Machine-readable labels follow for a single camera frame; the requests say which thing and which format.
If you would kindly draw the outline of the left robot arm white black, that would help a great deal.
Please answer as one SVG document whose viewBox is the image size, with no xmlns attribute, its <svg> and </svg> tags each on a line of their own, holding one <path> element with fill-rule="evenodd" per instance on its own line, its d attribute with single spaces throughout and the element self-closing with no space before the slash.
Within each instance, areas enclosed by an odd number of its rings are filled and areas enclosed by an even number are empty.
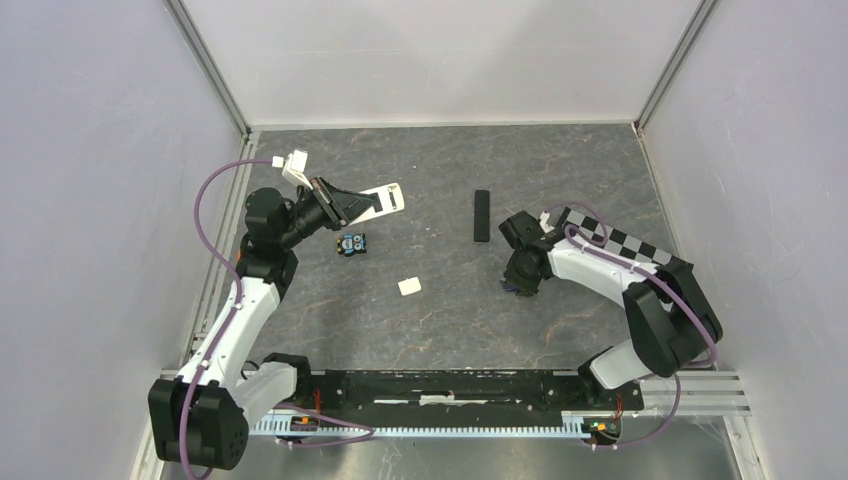
<svg viewBox="0 0 848 480">
<path fill-rule="evenodd" d="M 156 380 L 148 406 L 156 455 L 187 470 L 231 470 L 244 455 L 248 431 L 283 401 L 302 407 L 314 398 L 304 356 L 271 353 L 256 372 L 241 371 L 263 326 L 291 287 L 294 249 L 320 229 L 339 231 L 402 210 L 396 183 L 362 192 L 321 177 L 297 188 L 295 199 L 260 188 L 245 199 L 247 231 L 225 305 L 189 361 L 172 379 Z"/>
</svg>

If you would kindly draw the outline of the black remote control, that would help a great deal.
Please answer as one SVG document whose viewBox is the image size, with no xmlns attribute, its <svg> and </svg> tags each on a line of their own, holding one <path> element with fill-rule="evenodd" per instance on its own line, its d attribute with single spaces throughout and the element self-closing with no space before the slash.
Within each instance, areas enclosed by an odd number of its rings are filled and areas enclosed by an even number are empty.
<svg viewBox="0 0 848 480">
<path fill-rule="evenodd" d="M 491 197 L 488 190 L 476 190 L 473 195 L 473 241 L 487 243 L 491 234 Z"/>
</svg>

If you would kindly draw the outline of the red white remote control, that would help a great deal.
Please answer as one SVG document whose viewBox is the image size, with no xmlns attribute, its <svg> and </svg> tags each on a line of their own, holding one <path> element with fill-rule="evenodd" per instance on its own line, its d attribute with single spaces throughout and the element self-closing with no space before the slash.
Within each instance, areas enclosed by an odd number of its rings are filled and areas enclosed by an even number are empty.
<svg viewBox="0 0 848 480">
<path fill-rule="evenodd" d="M 356 219 L 356 222 L 391 215 L 405 209 L 405 199 L 399 183 L 374 187 L 360 191 L 360 194 L 369 197 L 372 204 Z"/>
</svg>

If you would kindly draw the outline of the white remote battery cover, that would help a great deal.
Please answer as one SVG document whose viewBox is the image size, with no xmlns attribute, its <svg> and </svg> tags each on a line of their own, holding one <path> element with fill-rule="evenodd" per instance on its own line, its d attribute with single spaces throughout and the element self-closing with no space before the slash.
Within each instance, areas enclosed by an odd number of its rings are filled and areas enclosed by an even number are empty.
<svg viewBox="0 0 848 480">
<path fill-rule="evenodd" d="M 413 295 L 422 290 L 422 284 L 418 277 L 404 279 L 400 281 L 397 286 L 401 296 Z"/>
</svg>

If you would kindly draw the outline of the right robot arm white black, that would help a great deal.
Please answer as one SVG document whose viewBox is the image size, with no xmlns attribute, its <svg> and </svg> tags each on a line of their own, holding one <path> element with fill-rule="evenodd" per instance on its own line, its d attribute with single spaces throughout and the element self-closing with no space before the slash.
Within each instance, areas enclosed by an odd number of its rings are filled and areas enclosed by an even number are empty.
<svg viewBox="0 0 848 480">
<path fill-rule="evenodd" d="M 549 212 L 535 217 L 520 211 L 499 230 L 513 251 L 505 288 L 534 296 L 543 281 L 559 279 L 624 311 L 628 340 L 579 369 L 577 392 L 585 405 L 602 408 L 631 381 L 669 378 L 716 361 L 723 328 L 692 264 L 570 207 L 556 220 Z"/>
</svg>

